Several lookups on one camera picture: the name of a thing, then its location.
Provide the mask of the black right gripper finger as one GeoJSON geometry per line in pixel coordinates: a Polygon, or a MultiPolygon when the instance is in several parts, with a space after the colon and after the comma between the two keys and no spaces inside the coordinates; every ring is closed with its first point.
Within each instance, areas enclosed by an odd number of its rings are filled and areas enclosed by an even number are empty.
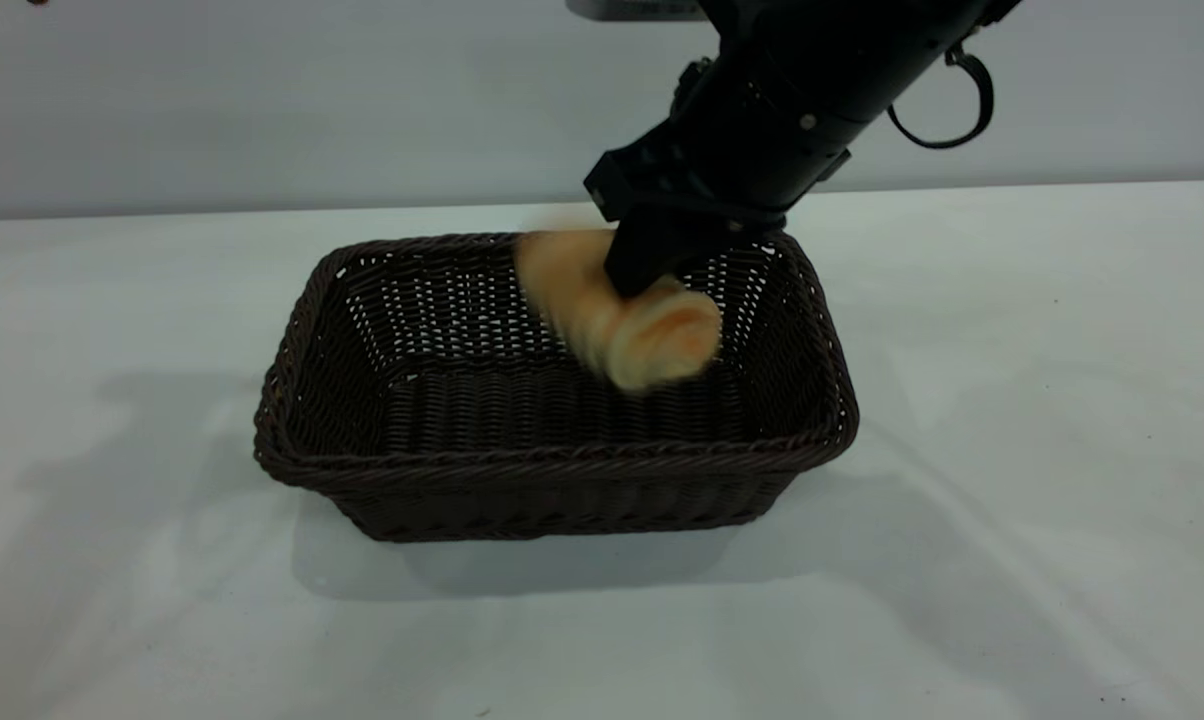
{"type": "Polygon", "coordinates": [[[604,273],[616,295],[635,299],[681,264],[720,254],[772,229],[772,222],[638,206],[616,224],[604,258],[604,273]]]}

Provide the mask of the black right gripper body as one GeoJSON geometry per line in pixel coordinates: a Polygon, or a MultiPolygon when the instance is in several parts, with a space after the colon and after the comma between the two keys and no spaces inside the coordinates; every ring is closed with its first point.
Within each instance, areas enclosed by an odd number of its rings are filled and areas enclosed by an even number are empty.
{"type": "Polygon", "coordinates": [[[667,208],[742,224],[780,222],[849,158],[852,120],[824,108],[771,60],[698,60],[669,114],[603,152],[584,185],[608,222],[667,208]]]}

